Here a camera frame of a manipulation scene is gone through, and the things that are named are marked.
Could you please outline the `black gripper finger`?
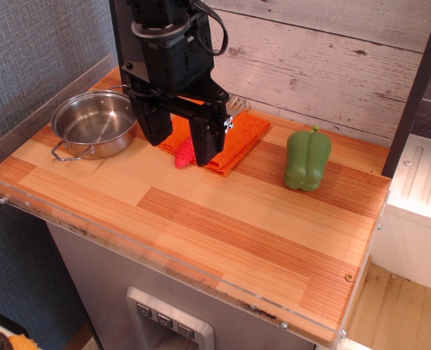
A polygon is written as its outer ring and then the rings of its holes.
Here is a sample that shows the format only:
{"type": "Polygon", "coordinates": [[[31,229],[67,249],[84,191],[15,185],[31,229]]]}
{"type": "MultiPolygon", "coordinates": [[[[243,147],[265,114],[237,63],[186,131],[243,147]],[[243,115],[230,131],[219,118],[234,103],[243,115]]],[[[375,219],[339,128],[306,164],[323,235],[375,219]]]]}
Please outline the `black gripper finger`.
{"type": "Polygon", "coordinates": [[[223,151],[226,122],[225,107],[196,107],[191,110],[189,124],[198,166],[206,166],[223,151]]]}
{"type": "Polygon", "coordinates": [[[170,112],[158,106],[155,97],[140,97],[128,92],[133,113],[146,140],[157,146],[173,132],[170,112]]]}

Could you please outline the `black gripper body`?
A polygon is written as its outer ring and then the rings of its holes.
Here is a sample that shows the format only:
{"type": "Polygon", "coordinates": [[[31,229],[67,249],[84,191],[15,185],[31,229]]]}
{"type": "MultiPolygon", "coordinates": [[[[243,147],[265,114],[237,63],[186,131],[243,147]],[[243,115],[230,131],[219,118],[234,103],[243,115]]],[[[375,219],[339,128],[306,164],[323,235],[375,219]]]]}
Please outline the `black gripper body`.
{"type": "Polygon", "coordinates": [[[226,108],[228,95],[211,78],[219,53],[211,42],[209,22],[146,28],[132,21],[129,42],[132,60],[123,66],[128,92],[155,97],[160,108],[188,121],[193,108],[226,108]]]}

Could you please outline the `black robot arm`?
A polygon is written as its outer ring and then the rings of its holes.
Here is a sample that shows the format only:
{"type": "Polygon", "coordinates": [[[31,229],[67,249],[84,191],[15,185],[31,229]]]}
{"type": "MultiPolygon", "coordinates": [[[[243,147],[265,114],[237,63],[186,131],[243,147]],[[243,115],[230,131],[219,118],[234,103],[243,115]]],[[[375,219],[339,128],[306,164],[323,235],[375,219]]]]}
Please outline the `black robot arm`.
{"type": "Polygon", "coordinates": [[[212,78],[214,57],[228,47],[228,34],[215,50],[209,21],[222,22],[202,1],[126,1],[132,15],[117,26],[122,75],[128,96],[147,141],[157,146],[173,133],[171,115],[187,119],[199,166],[221,153],[232,126],[228,93],[212,78]]]}

